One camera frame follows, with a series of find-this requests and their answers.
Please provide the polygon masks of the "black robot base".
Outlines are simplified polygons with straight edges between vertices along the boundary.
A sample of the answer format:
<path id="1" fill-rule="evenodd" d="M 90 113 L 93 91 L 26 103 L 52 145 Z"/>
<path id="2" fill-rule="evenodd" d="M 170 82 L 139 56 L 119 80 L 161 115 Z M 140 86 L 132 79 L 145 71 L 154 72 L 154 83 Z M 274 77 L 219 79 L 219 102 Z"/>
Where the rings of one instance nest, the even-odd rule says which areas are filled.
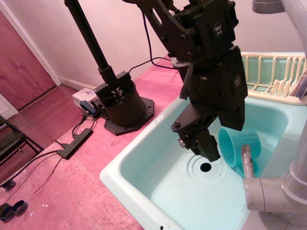
<path id="1" fill-rule="evenodd" d="M 154 101 L 141 97 L 128 72 L 115 75 L 112 68 L 100 69 L 104 84 L 94 92 L 98 103 L 92 103 L 104 118 L 104 128 L 119 136 L 140 129 L 154 115 Z"/>

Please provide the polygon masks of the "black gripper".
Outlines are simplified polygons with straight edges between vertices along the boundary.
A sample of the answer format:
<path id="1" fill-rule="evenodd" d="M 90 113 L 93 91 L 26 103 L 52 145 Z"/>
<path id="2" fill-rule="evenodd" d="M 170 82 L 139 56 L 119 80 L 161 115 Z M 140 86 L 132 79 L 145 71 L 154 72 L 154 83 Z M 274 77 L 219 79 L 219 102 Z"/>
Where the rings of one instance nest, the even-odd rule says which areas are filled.
<path id="1" fill-rule="evenodd" d="M 245 98 L 248 95 L 243 60 L 239 47 L 230 48 L 210 62 L 172 60 L 183 81 L 179 97 L 190 103 L 172 125 L 181 147 L 209 161 L 220 154 L 215 137 L 207 129 L 218 118 L 224 127 L 237 131 L 245 123 Z"/>

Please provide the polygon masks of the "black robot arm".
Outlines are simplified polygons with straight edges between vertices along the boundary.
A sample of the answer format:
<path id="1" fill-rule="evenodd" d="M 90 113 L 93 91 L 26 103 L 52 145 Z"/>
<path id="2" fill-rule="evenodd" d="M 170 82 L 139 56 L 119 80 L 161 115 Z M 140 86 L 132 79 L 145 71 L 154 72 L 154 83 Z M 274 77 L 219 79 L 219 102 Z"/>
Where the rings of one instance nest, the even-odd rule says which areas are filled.
<path id="1" fill-rule="evenodd" d="M 183 148 L 209 161 L 220 158 L 217 142 L 209 133 L 215 119 L 234 130 L 245 122 L 248 94 L 244 65 L 235 46 L 238 25 L 235 2 L 192 0 L 179 10 L 171 0 L 136 0 L 145 22 L 149 22 L 168 51 L 173 69 L 183 81 L 180 98 L 190 103 L 172 124 Z M 125 131 L 145 123 L 151 103 L 141 98 L 127 72 L 116 75 L 108 64 L 94 33 L 76 0 L 65 5 L 79 27 L 104 84 L 95 89 L 106 119 L 106 129 Z"/>

